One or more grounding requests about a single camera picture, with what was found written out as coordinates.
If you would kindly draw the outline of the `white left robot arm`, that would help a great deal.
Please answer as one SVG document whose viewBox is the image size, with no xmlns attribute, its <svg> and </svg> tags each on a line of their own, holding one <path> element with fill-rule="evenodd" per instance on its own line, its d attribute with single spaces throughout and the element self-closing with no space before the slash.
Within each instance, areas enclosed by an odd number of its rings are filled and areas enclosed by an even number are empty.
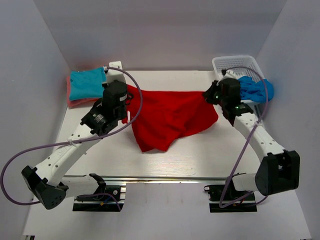
<svg viewBox="0 0 320 240">
<path fill-rule="evenodd" d="M 84 196 L 99 200 L 105 196 L 106 183 L 95 173 L 80 177 L 66 177 L 67 171 L 87 151 L 127 117 L 127 84 L 114 80 L 103 83 L 103 96 L 81 119 L 70 135 L 66 146 L 58 147 L 35 167 L 26 166 L 21 174 L 39 202 L 51 210 L 65 198 Z"/>
</svg>

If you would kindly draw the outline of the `red t shirt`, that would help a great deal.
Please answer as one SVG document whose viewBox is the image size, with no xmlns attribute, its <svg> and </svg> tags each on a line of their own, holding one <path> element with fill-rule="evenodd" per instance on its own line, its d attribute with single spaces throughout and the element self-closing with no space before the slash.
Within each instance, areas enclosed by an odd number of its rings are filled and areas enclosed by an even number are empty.
<svg viewBox="0 0 320 240">
<path fill-rule="evenodd" d="M 175 140 L 205 131 L 219 118 L 201 91 L 139 92 L 131 85 L 127 90 L 133 98 L 126 102 L 129 116 L 122 123 L 134 121 L 133 134 L 143 153 L 165 152 Z"/>
</svg>

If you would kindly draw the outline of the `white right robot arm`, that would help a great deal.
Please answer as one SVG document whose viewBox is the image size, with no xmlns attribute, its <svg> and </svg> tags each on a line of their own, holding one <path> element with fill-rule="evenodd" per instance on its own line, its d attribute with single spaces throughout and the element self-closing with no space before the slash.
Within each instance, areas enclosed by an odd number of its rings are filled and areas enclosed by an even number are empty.
<svg viewBox="0 0 320 240">
<path fill-rule="evenodd" d="M 286 150 L 269 135 L 253 109 L 241 101 L 237 79 L 213 81 L 203 97 L 207 103 L 221 107 L 224 118 L 243 135 L 245 145 L 252 147 L 260 162 L 256 173 L 235 175 L 235 171 L 231 171 L 225 184 L 229 198 L 236 200 L 244 192 L 270 196 L 298 188 L 299 154 L 295 150 Z"/>
</svg>

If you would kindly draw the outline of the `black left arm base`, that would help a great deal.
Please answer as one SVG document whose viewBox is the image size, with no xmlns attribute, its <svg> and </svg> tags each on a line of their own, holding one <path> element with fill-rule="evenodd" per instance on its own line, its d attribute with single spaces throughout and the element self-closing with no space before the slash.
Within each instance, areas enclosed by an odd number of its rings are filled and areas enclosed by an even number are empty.
<svg viewBox="0 0 320 240">
<path fill-rule="evenodd" d="M 103 195 L 92 197 L 77 196 L 73 212 L 120 212 L 125 203 L 125 185 L 107 185 Z"/>
</svg>

